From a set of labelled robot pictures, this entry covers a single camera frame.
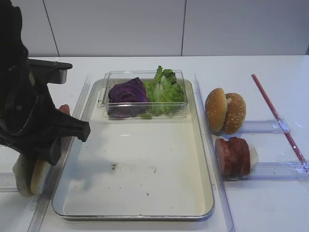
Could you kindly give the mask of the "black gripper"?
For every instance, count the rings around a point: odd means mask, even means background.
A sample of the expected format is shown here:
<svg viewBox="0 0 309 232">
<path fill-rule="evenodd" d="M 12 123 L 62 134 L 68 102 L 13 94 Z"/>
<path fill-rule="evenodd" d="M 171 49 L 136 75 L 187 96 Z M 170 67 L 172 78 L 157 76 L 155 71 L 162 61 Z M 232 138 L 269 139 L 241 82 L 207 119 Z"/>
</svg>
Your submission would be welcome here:
<svg viewBox="0 0 309 232">
<path fill-rule="evenodd" d="M 34 77 L 28 60 L 0 63 L 1 145 L 55 166 L 62 154 L 60 137 L 86 142 L 90 132 L 89 122 L 55 108 L 47 84 Z"/>
</svg>

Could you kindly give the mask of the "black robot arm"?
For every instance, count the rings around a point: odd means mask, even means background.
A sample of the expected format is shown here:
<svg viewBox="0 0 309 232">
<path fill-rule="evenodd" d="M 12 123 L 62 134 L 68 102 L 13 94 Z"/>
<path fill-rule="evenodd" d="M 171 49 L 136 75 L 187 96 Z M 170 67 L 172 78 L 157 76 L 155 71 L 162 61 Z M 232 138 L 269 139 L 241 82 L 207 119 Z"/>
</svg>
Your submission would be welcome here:
<svg viewBox="0 0 309 232">
<path fill-rule="evenodd" d="M 61 139 L 85 142 L 90 125 L 57 109 L 48 84 L 63 84 L 69 63 L 29 59 L 21 40 L 22 14 L 9 0 L 0 3 L 0 143 L 29 160 L 56 165 Z"/>
</svg>

